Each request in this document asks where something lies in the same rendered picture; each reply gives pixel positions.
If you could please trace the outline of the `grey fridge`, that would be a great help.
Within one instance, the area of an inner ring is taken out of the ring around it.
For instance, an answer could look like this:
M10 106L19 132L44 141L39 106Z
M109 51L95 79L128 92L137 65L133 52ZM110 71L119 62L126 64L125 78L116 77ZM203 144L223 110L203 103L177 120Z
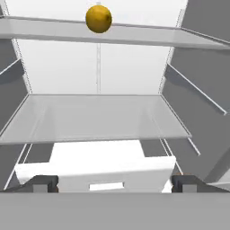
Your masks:
M97 4L111 25L179 28L230 45L230 0L0 0L0 16L85 22ZM125 140L146 157L175 156L175 172L204 182L230 168L230 50L0 39L0 135L31 95L160 95L190 136ZM0 152L18 151L16 165L46 163L57 143L0 143Z

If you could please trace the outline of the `white fridge drawer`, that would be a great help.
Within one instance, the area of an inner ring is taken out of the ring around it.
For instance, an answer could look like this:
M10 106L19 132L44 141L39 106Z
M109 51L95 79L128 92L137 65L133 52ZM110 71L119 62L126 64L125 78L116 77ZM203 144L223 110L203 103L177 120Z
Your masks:
M57 143L46 163L15 166L21 184L36 175L56 175L61 192L89 192L95 184L120 182L122 192L160 192L175 156L144 155L138 140Z

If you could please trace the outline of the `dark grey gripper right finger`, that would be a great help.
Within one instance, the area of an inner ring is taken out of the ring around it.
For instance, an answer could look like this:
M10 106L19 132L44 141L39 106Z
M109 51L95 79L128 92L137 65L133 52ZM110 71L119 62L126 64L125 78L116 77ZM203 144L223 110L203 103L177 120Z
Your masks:
M172 192L225 192L224 189L207 185L195 175L173 175Z

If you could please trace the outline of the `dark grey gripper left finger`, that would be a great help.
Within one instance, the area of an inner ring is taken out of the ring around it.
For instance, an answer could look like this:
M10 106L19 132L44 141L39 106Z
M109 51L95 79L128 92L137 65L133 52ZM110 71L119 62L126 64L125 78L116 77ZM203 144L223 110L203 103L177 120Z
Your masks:
M12 187L7 192L45 192L58 193L58 177L56 175L36 175L24 184Z

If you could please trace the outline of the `grey glass fridge shelf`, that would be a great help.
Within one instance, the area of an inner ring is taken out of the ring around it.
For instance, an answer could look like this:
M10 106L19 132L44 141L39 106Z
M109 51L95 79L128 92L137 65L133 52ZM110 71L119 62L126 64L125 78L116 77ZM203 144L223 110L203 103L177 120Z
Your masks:
M227 43L179 28L116 23L104 33L95 33L88 29L85 22L17 16L0 16L0 39L230 50Z
M1 144L187 138L160 95L31 95Z

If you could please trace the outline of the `yellow lemon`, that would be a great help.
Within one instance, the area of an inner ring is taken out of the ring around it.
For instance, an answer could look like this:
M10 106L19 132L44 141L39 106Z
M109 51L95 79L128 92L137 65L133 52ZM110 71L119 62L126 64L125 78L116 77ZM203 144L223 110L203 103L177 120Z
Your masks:
M90 7L85 15L87 27L95 33L106 32L112 23L110 10L100 4Z

